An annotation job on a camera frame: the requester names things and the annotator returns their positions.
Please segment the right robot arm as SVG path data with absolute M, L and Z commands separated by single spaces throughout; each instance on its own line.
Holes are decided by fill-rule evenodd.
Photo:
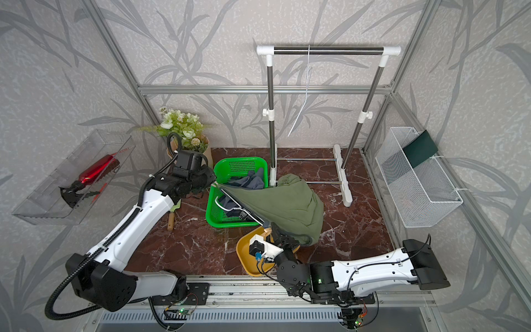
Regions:
M 422 291 L 450 287 L 431 248 L 431 236 L 422 241 L 406 239 L 402 246 L 379 256 L 360 260 L 301 263 L 288 246 L 270 244 L 264 258 L 277 267 L 276 281 L 292 297 L 312 304 L 348 307 L 382 289 L 416 285 Z

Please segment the white wire hanger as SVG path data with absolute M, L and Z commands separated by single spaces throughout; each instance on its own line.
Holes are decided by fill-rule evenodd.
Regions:
M 215 205 L 220 208 L 226 217 L 238 218 L 244 222 L 254 222 L 264 225 L 265 221 L 254 212 L 244 207 L 237 199 L 231 196 L 226 190 L 222 190 L 222 195 L 214 199 Z
M 312 76 L 312 67 L 310 65 L 310 59 L 311 59 L 311 45 L 308 45 L 307 48 L 307 54 L 306 54 L 306 79 L 305 79 L 305 90 L 304 90 L 304 100 L 300 106 L 299 112 L 297 114 L 297 117 L 295 118 L 292 127 L 290 128 L 290 131 L 288 133 L 288 137 L 291 137 L 294 130 L 296 130 L 297 124 L 299 123 L 300 117 L 302 115 L 302 112 L 307 104 L 308 100 L 308 90 L 309 90 L 309 83 L 311 81 Z

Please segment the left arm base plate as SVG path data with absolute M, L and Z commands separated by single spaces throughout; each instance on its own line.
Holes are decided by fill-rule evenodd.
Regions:
M 186 290 L 180 290 L 177 295 L 156 296 L 152 302 L 155 306 L 165 307 L 168 307 L 170 304 L 205 306 L 209 290 L 209 283 L 190 283 L 187 284 Z

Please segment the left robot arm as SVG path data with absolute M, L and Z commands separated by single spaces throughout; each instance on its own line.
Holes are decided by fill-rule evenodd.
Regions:
M 44 313 L 50 320 L 68 320 L 103 308 L 119 311 L 127 304 L 151 297 L 181 301 L 188 294 L 185 275 L 172 271 L 132 273 L 126 270 L 137 247 L 157 222 L 182 199 L 210 187 L 216 177 L 207 158 L 183 148 L 182 138 L 172 132 L 167 143 L 177 142 L 171 160 L 142 185 L 138 201 L 122 221 L 85 255 L 72 255 L 65 267 L 67 277 L 52 292 Z M 90 307 L 58 313 L 59 295 L 72 286 Z

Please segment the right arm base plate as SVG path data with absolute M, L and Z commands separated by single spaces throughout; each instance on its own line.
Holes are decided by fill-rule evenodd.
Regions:
M 357 297 L 351 290 L 335 291 L 329 293 L 320 293 L 318 298 L 312 300 L 313 304 L 327 304 L 334 305 L 341 308 L 348 308 L 355 305 L 375 304 L 376 299 L 374 294 L 369 294 L 365 297 Z

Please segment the olive green tank top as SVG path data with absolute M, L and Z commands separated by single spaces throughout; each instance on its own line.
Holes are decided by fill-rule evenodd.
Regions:
M 286 174 L 277 186 L 242 195 L 250 211 L 261 217 L 264 228 L 276 224 L 301 246 L 315 245 L 322 232 L 324 204 L 304 179 Z

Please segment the navy blue tank top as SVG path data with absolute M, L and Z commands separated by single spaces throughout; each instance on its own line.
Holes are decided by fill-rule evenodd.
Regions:
M 226 186 L 234 188 L 246 188 L 249 190 L 262 190 L 265 188 L 264 168 L 258 171 L 250 170 L 243 178 L 232 178 Z

